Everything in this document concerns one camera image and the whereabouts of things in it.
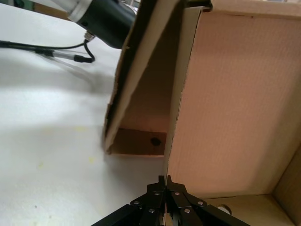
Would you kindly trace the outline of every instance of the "black cable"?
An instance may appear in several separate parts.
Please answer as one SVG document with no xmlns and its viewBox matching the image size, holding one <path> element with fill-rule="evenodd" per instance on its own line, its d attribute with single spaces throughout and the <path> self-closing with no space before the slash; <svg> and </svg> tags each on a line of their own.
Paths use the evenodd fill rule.
<svg viewBox="0 0 301 226">
<path fill-rule="evenodd" d="M 86 52 L 89 54 L 89 56 L 91 57 L 91 59 L 92 59 L 92 62 L 94 62 L 95 61 L 95 56 L 91 53 L 91 51 L 89 50 L 89 48 L 88 48 L 88 44 L 89 43 L 89 41 L 86 39 L 85 41 L 84 41 L 84 48 L 85 48 L 85 50 L 86 50 Z"/>
<path fill-rule="evenodd" d="M 27 51 L 33 51 L 37 54 L 45 55 L 48 57 L 62 57 L 69 60 L 73 60 L 75 62 L 81 62 L 81 63 L 92 63 L 95 61 L 95 56 L 92 54 L 92 52 L 89 50 L 87 44 L 90 41 L 85 39 L 85 41 L 81 44 L 75 45 L 75 46 L 69 46 L 69 47 L 50 47 L 50 46 L 37 46 L 37 45 L 29 45 L 29 44 L 23 44 L 23 43 L 17 43 L 17 42 L 10 42 L 10 41 L 0 41 L 0 48 L 14 48 L 14 49 L 21 49 L 21 50 L 27 50 Z M 65 50 L 65 49 L 72 49 L 84 46 L 86 52 L 91 58 L 87 58 L 81 55 L 68 55 L 64 53 L 57 53 L 55 50 Z"/>
<path fill-rule="evenodd" d="M 18 42 L 10 42 L 10 41 L 0 41 L 0 47 L 6 46 L 20 46 L 20 47 L 32 47 L 32 48 L 43 48 L 43 49 L 72 49 L 81 47 L 85 44 L 85 42 L 75 45 L 75 46 L 67 46 L 67 47 L 55 47 L 55 46 L 37 46 L 37 45 L 30 45 L 30 44 L 23 44 Z"/>
</svg>

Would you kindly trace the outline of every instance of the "white table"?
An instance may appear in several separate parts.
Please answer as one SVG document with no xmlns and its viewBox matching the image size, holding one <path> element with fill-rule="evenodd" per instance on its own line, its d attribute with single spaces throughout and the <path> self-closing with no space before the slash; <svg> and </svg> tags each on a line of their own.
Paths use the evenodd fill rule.
<svg viewBox="0 0 301 226">
<path fill-rule="evenodd" d="M 0 29 L 0 40 L 53 46 L 81 43 L 85 32 L 2 4 Z M 89 47 L 93 64 L 0 49 L 0 225 L 88 226 L 145 193 L 162 173 L 160 158 L 103 154 L 120 50 L 98 39 Z"/>
</svg>

